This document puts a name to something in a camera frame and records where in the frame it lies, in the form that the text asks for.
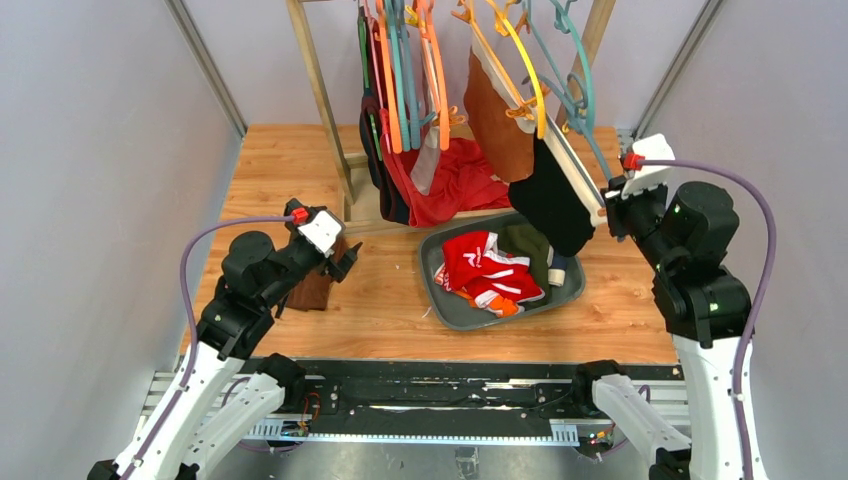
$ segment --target brown leather garment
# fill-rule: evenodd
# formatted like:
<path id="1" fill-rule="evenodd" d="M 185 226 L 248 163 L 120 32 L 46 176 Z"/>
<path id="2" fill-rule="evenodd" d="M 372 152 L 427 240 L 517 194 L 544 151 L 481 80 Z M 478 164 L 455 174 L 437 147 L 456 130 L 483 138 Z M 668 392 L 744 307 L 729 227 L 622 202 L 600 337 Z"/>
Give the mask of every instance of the brown leather garment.
<path id="1" fill-rule="evenodd" d="M 338 261 L 347 251 L 347 241 L 344 237 L 336 240 L 333 245 L 333 260 Z M 330 301 L 330 285 L 333 283 L 329 275 L 310 272 L 306 278 L 289 293 L 286 308 L 295 310 L 326 310 Z"/>
<path id="2" fill-rule="evenodd" d="M 514 119 L 506 116 L 509 105 L 492 87 L 473 52 L 468 54 L 468 67 L 463 102 L 474 140 L 501 180 L 524 180 L 533 173 L 533 135 L 524 133 Z"/>

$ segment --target white wall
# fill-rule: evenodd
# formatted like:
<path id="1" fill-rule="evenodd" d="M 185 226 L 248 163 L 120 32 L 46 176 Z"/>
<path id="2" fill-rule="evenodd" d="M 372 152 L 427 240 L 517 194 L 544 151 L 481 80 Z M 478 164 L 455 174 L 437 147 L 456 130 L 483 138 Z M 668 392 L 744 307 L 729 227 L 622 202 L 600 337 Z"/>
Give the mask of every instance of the white wall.
<path id="1" fill-rule="evenodd" d="M 186 3 L 248 123 L 320 123 L 284 0 Z M 599 125 L 635 126 L 703 3 L 617 2 L 593 68 Z M 461 107 L 471 32 L 451 16 L 455 5 L 452 0 L 438 2 L 434 23 L 447 73 L 448 98 Z M 512 41 L 495 38 L 493 11 L 485 0 L 476 0 L 474 5 L 478 23 L 513 80 L 520 82 L 526 71 Z M 581 0 L 571 7 L 581 31 L 590 6 L 591 0 Z M 336 120 L 340 124 L 356 123 L 362 97 L 357 4 L 350 0 L 324 1 L 307 3 L 305 9 Z M 576 50 L 569 38 L 553 28 L 552 4 L 535 0 L 533 11 L 533 17 L 539 19 L 534 23 L 544 32 L 546 45 L 559 59 L 560 70 L 567 72 Z M 514 7 L 511 17 L 517 20 L 519 14 L 520 8 Z M 412 38 L 417 45 L 416 34 Z M 552 76 L 532 35 L 522 34 L 522 39 L 534 65 Z"/>
<path id="2" fill-rule="evenodd" d="M 775 211 L 777 264 L 752 366 L 771 480 L 845 478 L 848 468 L 848 4 L 799 6 L 726 2 L 653 126 L 678 158 L 754 181 Z M 753 201 L 729 189 L 742 225 L 726 264 L 753 292 L 765 225 Z"/>
<path id="3" fill-rule="evenodd" d="M 239 143 L 164 2 L 0 2 L 0 476 L 129 441 Z"/>

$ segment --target wooden tabletop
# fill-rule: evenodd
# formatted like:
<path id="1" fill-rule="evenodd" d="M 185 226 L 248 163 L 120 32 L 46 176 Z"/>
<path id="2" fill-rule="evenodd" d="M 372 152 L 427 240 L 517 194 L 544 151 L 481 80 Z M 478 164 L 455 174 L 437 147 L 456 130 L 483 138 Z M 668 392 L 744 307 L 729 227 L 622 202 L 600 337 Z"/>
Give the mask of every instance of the wooden tabletop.
<path id="1" fill-rule="evenodd" d="M 340 129 L 345 151 L 361 151 L 356 127 Z M 618 152 L 613 129 L 596 133 L 608 158 Z M 599 168 L 576 135 L 569 141 L 594 178 Z M 320 126 L 254 125 L 244 142 L 221 219 L 280 215 L 297 197 L 339 213 L 338 178 Z M 261 229 L 280 248 L 288 231 L 278 224 L 236 226 L 218 232 L 195 302 L 212 298 L 220 265 L 240 233 Z M 600 228 L 579 254 L 586 272 L 583 295 L 561 308 L 472 332 L 457 332 L 427 313 L 429 301 L 417 248 L 427 232 L 349 237 L 363 241 L 359 261 L 334 285 L 327 311 L 286 310 L 255 351 L 289 357 L 497 362 L 673 363 L 669 335 L 652 301 L 652 272 L 628 240 Z"/>

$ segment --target gray tray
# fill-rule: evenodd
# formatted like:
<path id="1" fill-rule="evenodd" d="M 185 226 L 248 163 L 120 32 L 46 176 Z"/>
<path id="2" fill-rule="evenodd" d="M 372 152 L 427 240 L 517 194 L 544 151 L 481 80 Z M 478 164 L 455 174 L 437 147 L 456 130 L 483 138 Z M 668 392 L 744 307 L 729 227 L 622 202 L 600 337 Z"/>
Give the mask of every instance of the gray tray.
<path id="1" fill-rule="evenodd" d="M 506 226 L 525 223 L 527 223 L 527 219 L 520 213 L 506 213 L 435 232 L 428 235 L 421 242 L 421 245 L 418 247 L 421 275 L 424 277 L 424 285 L 426 285 L 427 295 L 430 297 L 430 304 L 433 306 L 433 311 L 436 312 L 436 316 L 439 317 L 442 323 L 454 330 L 474 330 L 488 327 L 489 325 L 518 320 L 535 313 L 565 305 L 583 293 L 583 288 L 586 287 L 586 276 L 583 274 L 583 267 L 580 265 L 580 260 L 577 257 L 568 259 L 568 265 L 565 269 L 565 283 L 561 287 L 554 287 L 551 290 L 551 300 L 547 305 L 510 317 L 497 318 L 491 312 L 472 308 L 468 305 L 467 300 L 454 293 L 444 291 L 441 286 L 436 285 L 433 281 L 436 270 L 445 261 L 445 257 L 442 254 L 442 245 L 447 240 L 477 230 L 492 232 Z"/>

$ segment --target red connector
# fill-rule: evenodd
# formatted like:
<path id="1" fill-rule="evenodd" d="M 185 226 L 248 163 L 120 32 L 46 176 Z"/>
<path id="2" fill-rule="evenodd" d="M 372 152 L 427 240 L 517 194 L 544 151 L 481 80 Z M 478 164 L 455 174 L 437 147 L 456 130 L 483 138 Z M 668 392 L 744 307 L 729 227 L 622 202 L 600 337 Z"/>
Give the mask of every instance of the red connector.
<path id="1" fill-rule="evenodd" d="M 645 157 L 642 155 L 628 152 L 624 155 L 624 158 L 621 160 L 621 166 L 624 167 L 625 170 L 642 170 L 642 160 Z"/>
<path id="2" fill-rule="evenodd" d="M 292 223 L 294 223 L 295 225 L 300 225 L 304 223 L 307 219 L 309 219 L 309 212 L 307 212 L 304 207 L 295 208 L 294 210 L 292 210 L 292 216 L 294 217 Z"/>

